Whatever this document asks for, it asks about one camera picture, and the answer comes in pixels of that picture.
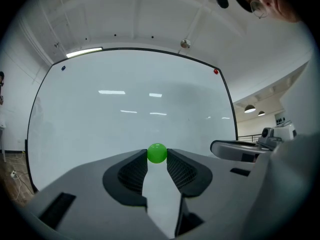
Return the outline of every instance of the ceiling light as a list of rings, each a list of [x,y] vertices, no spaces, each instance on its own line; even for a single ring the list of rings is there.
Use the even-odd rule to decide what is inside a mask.
[[[166,116],[167,114],[153,112],[153,113],[150,113],[150,115],[161,115],[161,116]]]
[[[149,93],[149,96],[150,96],[150,97],[158,97],[158,98],[161,98],[161,97],[162,97],[162,94],[158,94],[158,93]]]
[[[120,111],[124,113],[134,113],[134,114],[138,113],[137,111],[127,111],[127,110],[120,110]]]
[[[123,90],[100,90],[100,94],[126,94]]]
[[[253,112],[255,110],[256,110],[256,108],[254,106],[248,105],[248,106],[245,107],[244,113],[251,113],[251,112]]]
[[[85,50],[78,50],[78,51],[75,51],[75,52],[68,53],[66,56],[68,58],[72,58],[74,56],[78,56],[78,55],[81,55],[81,54],[88,54],[88,53],[101,51],[101,50],[102,50],[102,47],[85,49]]]

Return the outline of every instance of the metal railing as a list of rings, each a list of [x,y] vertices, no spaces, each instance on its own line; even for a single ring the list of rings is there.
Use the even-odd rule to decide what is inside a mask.
[[[238,136],[238,141],[256,143],[261,134]]]

